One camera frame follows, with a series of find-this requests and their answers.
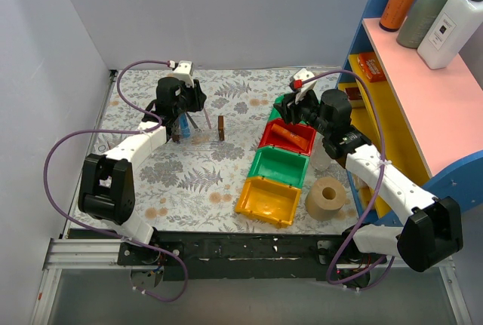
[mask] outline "bottle label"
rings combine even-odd
[[[443,14],[429,35],[429,42],[439,51],[455,27],[456,23],[447,14]]]

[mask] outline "gray floor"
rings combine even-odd
[[[180,283],[161,283],[169,295]],[[361,294],[311,280],[190,281],[162,304],[129,284],[127,270],[64,271],[49,324],[453,324],[440,272],[394,268]]]

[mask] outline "toy shelf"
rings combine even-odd
[[[458,55],[444,69],[431,70],[417,51],[396,42],[397,32],[379,27],[388,0],[369,0],[347,55],[344,69],[365,80],[379,113],[387,158],[409,179],[439,198],[451,196],[462,211],[483,203],[483,90]],[[374,51],[387,81],[370,83],[357,55]],[[341,75],[338,88],[354,86]],[[380,149],[374,113],[360,87],[365,108],[352,110],[353,124]],[[359,214],[364,209],[349,175]],[[400,225],[380,198],[377,223]]]

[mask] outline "white bottle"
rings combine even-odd
[[[448,0],[417,53],[430,69],[449,65],[483,22],[483,0]]]

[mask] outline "table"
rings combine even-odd
[[[311,68],[320,72],[321,68]],[[254,159],[263,129],[276,97],[290,89],[290,77],[298,69],[199,70],[198,78],[207,95],[205,108],[213,129],[209,130],[205,115],[193,113],[202,129],[191,128],[191,137],[180,143],[169,141],[152,153],[134,174],[135,210],[158,230],[222,231],[251,233],[292,233],[339,235],[357,220],[354,200],[346,171],[333,162],[325,171],[307,170],[294,224],[277,229],[269,223],[251,220],[237,214],[234,207]],[[157,81],[166,71],[139,70],[127,72],[122,80],[123,94],[138,106],[146,107],[155,98]],[[337,75],[323,78],[315,87],[335,87]],[[217,116],[225,117],[224,142],[217,139]],[[142,118],[129,108],[114,88],[103,115],[103,129],[132,130]],[[124,139],[121,135],[102,134],[94,152],[100,154]],[[318,222],[306,212],[304,201],[312,184],[324,176],[342,182],[347,202],[336,218]],[[82,222],[103,227],[102,223],[76,208],[73,216]]]

